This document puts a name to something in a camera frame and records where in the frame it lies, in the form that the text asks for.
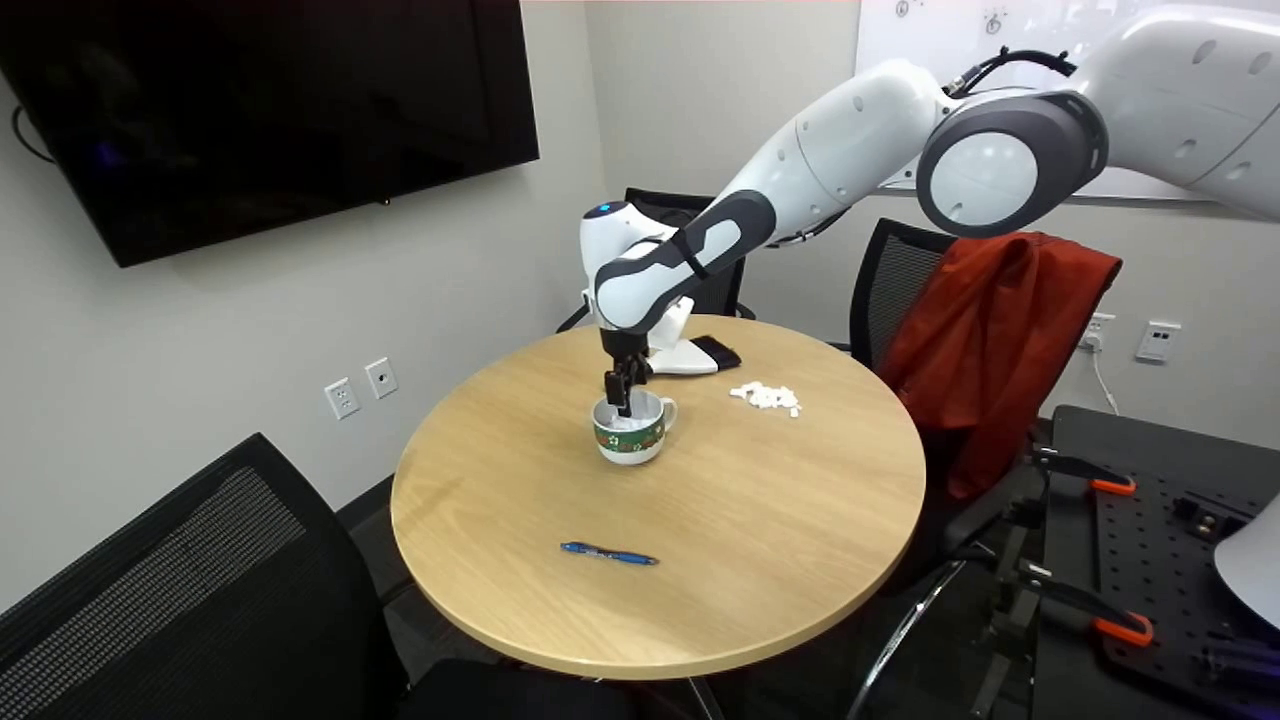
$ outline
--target black chair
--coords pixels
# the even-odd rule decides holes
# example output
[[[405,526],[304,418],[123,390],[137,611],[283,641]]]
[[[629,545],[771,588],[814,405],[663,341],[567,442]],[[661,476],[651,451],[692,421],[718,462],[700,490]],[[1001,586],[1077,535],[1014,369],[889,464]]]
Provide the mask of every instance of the black chair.
[[[252,436],[0,618],[0,715],[633,715],[582,680],[441,665],[411,692],[343,526]]]
[[[710,205],[710,195],[679,195],[679,193],[651,193],[651,187],[629,187],[625,193],[629,205],[637,205],[645,215],[661,222],[661,224],[687,224],[695,222],[695,212],[705,212]],[[729,271],[710,277],[707,284],[700,284],[692,291],[692,313],[707,313],[707,316],[755,316],[748,306],[740,306],[740,290],[744,290],[744,271],[748,262],[737,262]],[[567,333],[570,326],[580,326],[586,316],[586,306],[580,306],[576,313],[567,313],[555,333]]]
[[[893,344],[893,333],[908,316],[931,268],[948,255],[953,237],[881,222],[847,306],[847,354],[874,369]]]
[[[856,271],[853,306],[847,306],[847,354],[881,369],[905,316],[911,313],[917,297],[925,291],[927,277],[948,255],[953,237],[931,228],[911,228],[898,222],[881,222],[863,266]],[[927,457],[927,483],[945,476],[945,451]],[[867,695],[874,692],[883,670],[894,661],[911,630],[937,609],[937,602],[959,579],[969,567],[993,567],[1003,545],[1003,530],[1018,526],[1018,515],[1041,492],[1037,472],[1029,464],[1013,468],[997,490],[986,490],[978,499],[955,509],[941,490],[927,490],[925,515],[911,535],[911,554],[893,575],[889,593],[908,596],[908,611],[889,632],[881,658],[867,665],[847,720],[856,720],[867,707]]]

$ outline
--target chair backrest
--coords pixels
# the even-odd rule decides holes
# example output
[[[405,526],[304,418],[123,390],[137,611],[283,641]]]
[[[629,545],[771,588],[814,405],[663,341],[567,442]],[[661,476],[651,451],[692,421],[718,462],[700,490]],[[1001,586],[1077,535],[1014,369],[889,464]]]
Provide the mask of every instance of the chair backrest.
[[[710,205],[710,195],[679,195],[679,193],[651,193],[651,187],[629,187],[625,201],[670,228],[695,222],[695,212]],[[729,271],[710,277],[700,291],[692,291],[692,307],[707,316],[737,316],[744,268],[748,262],[737,262]]]
[[[0,618],[0,715],[392,715],[365,562],[252,436]]]
[[[948,248],[953,237],[945,231],[911,228],[889,215],[874,224],[847,306],[847,354],[859,365],[881,369],[893,333]]]

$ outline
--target cable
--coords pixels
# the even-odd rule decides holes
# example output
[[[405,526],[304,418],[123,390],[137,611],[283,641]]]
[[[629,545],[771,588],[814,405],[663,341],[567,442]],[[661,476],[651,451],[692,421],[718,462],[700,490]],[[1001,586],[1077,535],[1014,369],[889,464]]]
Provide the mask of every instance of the cable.
[[[1102,391],[1102,402],[1106,402],[1110,418],[1120,418],[1120,405],[1116,405],[1116,395],[1110,395],[1110,390],[1106,390],[1102,372],[1096,369],[1096,347],[1083,347],[1083,360],[1089,360],[1089,377],[1092,377],[1092,382],[1096,382],[1096,390]]]
[[[9,129],[13,129],[13,135],[31,151],[31,157],[38,157],[45,166],[56,166],[47,151],[38,151],[27,135],[22,135],[22,106],[16,106],[13,110],[13,117],[9,117]]]
[[[986,57],[986,59],[978,59],[978,64],[971,64],[955,83],[945,83],[945,91],[953,98],[953,101],[959,101],[959,98],[971,98],[971,87],[978,83],[978,82],[986,82],[997,67],[1003,67],[1003,64],[1041,64],[1041,67],[1053,67],[1053,74],[1059,74],[1059,78],[1077,78],[1077,64],[1069,59],[1069,51],[1041,51],[1041,48],[1001,48],[997,57]]]

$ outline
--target black cable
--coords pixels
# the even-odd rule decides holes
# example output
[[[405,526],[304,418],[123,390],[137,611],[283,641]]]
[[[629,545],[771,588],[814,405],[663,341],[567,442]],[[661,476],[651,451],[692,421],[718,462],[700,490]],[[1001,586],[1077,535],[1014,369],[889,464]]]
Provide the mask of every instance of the black cable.
[[[1069,51],[1037,51],[1037,48],[1001,48],[997,57],[986,57],[986,59],[978,59],[978,64],[971,64],[955,83],[945,83],[945,91],[953,98],[953,101],[959,101],[959,98],[971,98],[971,87],[978,83],[978,82],[986,82],[997,67],[1003,67],[1003,64],[1041,64],[1041,67],[1053,67],[1053,74],[1059,74],[1059,78],[1077,78],[1077,64],[1069,59]]]
[[[47,151],[38,151],[38,147],[22,135],[19,117],[22,117],[22,106],[16,106],[13,117],[9,117],[13,135],[16,135],[31,157],[38,157],[45,166],[56,166]]]

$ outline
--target black screen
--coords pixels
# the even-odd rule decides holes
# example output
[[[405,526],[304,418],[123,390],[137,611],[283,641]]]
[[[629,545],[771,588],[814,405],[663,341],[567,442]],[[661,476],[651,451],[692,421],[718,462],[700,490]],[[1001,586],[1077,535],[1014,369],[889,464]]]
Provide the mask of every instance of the black screen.
[[[535,160],[518,0],[4,0],[120,266]]]

